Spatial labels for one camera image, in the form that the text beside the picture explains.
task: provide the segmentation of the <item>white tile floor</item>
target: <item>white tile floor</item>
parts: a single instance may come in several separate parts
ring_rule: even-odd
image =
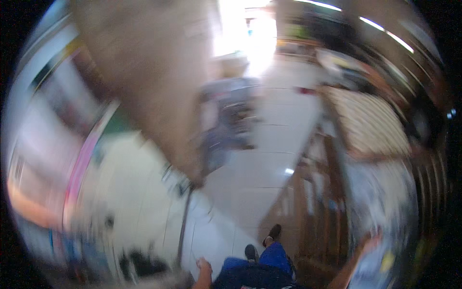
[[[187,217],[182,266],[195,278],[199,257],[211,263],[216,278],[224,259],[244,258],[248,244],[261,254],[261,241],[275,223],[283,226],[281,243],[287,253],[297,253],[293,189],[285,187],[322,109],[318,98],[294,87],[314,88],[326,74],[317,66],[277,56],[258,77],[263,88],[257,102],[262,121],[255,127],[256,149],[232,151],[227,163],[207,177],[205,187],[193,193],[193,198],[203,194],[209,201],[199,206],[193,202]]]

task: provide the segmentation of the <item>hand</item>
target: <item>hand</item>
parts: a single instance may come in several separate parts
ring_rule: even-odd
[[[199,268],[199,273],[211,275],[213,272],[212,266],[207,260],[205,260],[204,257],[201,257],[196,261],[196,266]]]
[[[378,228],[378,234],[374,237],[371,236],[371,233],[368,232],[359,242],[358,252],[360,256],[369,253],[375,249],[382,242],[382,229]]]

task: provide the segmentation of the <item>foot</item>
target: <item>foot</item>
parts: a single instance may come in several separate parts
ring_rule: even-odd
[[[245,257],[247,258],[248,261],[254,261],[254,262],[257,262],[258,260],[258,253],[257,253],[257,249],[255,248],[254,245],[252,244],[248,244],[246,247],[245,247]]]
[[[263,240],[263,247],[269,246],[271,243],[273,243],[279,237],[279,235],[281,235],[281,229],[282,228],[280,224],[274,225],[269,231],[268,236],[265,238],[265,240]]]

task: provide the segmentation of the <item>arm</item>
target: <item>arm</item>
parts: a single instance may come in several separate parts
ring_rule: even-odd
[[[372,249],[374,249],[382,240],[382,233],[371,237],[368,233],[359,243],[358,247],[353,253],[353,256],[343,266],[342,270],[335,276],[332,282],[327,286],[328,289],[345,289],[350,283],[351,277],[353,276],[356,267],[358,266],[361,258]]]
[[[199,278],[197,278],[197,282],[192,289],[209,289],[210,285],[212,285],[212,267],[210,263],[204,258],[200,258],[197,260],[196,265],[199,268]]]

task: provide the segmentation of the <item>yellow sticker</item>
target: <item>yellow sticker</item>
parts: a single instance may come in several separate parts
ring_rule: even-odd
[[[380,267],[380,272],[383,273],[383,272],[390,270],[394,262],[395,262],[395,256],[393,255],[393,253],[391,251],[386,252],[382,258],[382,266]]]

